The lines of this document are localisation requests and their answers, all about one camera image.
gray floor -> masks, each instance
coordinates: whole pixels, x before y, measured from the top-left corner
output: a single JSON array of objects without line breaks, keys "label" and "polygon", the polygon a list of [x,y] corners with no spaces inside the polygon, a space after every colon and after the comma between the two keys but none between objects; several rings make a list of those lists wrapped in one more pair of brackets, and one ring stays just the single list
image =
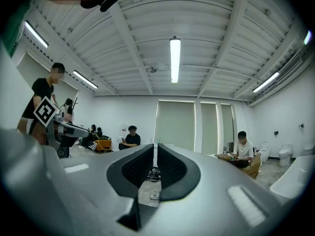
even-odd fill
[{"label": "gray floor", "polygon": [[74,144],[70,148],[70,156],[71,157],[76,157],[76,156],[88,156],[88,155],[98,155],[98,153],[94,153],[92,150],[86,148],[86,149],[81,149],[79,146]]},{"label": "gray floor", "polygon": [[276,159],[268,159],[267,162],[263,163],[260,167],[261,172],[256,177],[256,182],[269,190],[269,187],[288,170],[292,163],[283,167],[278,166],[278,164],[279,160]]},{"label": "gray floor", "polygon": [[[75,156],[97,156],[98,153],[94,153],[89,149],[80,149],[77,145],[73,145],[70,148],[70,155]],[[275,183],[290,167],[290,165],[279,167],[279,160],[268,159],[267,162],[263,163],[260,167],[261,172],[258,173],[256,182],[263,188],[269,190],[269,187]],[[154,192],[161,191],[161,182],[143,182],[138,192],[138,200],[140,204],[157,207],[158,200],[151,200],[150,195]]]}]

white t-shirt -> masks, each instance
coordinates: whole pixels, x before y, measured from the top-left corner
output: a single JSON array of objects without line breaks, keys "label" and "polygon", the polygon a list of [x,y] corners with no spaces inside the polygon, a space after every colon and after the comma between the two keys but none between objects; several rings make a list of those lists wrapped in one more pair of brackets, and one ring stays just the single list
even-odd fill
[{"label": "white t-shirt", "polygon": [[238,151],[238,158],[247,158],[247,157],[254,157],[254,152],[252,148],[252,143],[247,140],[247,142],[243,145],[240,142],[238,142],[237,145],[237,151]]}]

ceiling light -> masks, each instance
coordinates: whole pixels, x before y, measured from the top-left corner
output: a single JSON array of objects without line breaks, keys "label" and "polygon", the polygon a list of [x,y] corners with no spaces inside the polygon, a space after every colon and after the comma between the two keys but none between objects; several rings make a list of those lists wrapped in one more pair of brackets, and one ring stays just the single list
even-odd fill
[{"label": "ceiling light", "polygon": [[311,34],[311,31],[309,30],[309,32],[307,33],[306,38],[304,39],[304,44],[305,45],[308,44],[308,42],[310,41],[311,37],[312,37],[312,34]]},{"label": "ceiling light", "polygon": [[98,86],[89,81],[87,78],[85,78],[81,73],[79,73],[77,70],[73,71],[73,73],[78,76],[80,79],[84,80],[86,83],[88,83],[90,86],[92,86],[95,89],[98,89]]},{"label": "ceiling light", "polygon": [[38,41],[45,46],[45,48],[48,47],[48,43],[38,34],[38,32],[35,30],[33,26],[29,23],[29,21],[25,21],[25,26],[29,31],[38,39]]},{"label": "ceiling light", "polygon": [[278,76],[279,76],[278,72],[274,73],[274,75],[272,75],[268,80],[266,80],[264,83],[259,85],[256,89],[254,89],[253,92],[258,92],[259,90],[267,86],[270,82],[272,82]]},{"label": "ceiling light", "polygon": [[178,83],[181,40],[174,36],[174,38],[170,39],[169,43],[171,47],[171,83]]}]

window blind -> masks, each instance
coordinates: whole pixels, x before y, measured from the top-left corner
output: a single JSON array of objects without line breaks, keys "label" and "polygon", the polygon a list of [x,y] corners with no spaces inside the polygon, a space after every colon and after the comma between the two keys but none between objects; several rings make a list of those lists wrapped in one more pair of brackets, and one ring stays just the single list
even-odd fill
[{"label": "window blind", "polygon": [[195,118],[193,102],[159,101],[155,142],[194,150]]},{"label": "window blind", "polygon": [[223,119],[223,140],[224,144],[234,142],[234,129],[231,105],[221,105]]},{"label": "window blind", "polygon": [[201,103],[202,154],[218,153],[218,117],[215,104]]}]

man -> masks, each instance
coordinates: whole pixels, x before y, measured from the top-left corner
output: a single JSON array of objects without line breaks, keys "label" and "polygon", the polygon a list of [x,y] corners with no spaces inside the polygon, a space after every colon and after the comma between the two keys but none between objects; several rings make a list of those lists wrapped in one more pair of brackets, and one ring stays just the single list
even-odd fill
[{"label": "man", "polygon": [[[38,140],[41,145],[45,144],[46,132],[45,127],[39,122],[34,123],[34,127],[31,130],[33,120],[36,119],[34,115],[34,110],[38,107],[41,100],[46,96],[51,99],[51,86],[53,84],[58,84],[59,80],[64,77],[65,68],[61,63],[53,64],[50,75],[47,78],[37,79],[32,90],[34,91],[34,96],[28,103],[26,109],[23,112],[22,118],[18,124],[18,129],[25,134],[31,134],[34,138]],[[64,121],[71,121],[72,116],[69,114],[64,114]]]},{"label": "man", "polygon": [[241,131],[238,133],[237,154],[231,164],[238,168],[245,168],[250,164],[254,157],[252,143],[246,139],[246,132]]},{"label": "man", "polygon": [[119,145],[119,150],[123,150],[126,148],[132,148],[140,145],[141,138],[140,136],[136,133],[137,127],[136,126],[130,126],[128,128],[129,130],[129,135],[126,136],[126,139],[123,140]]}]

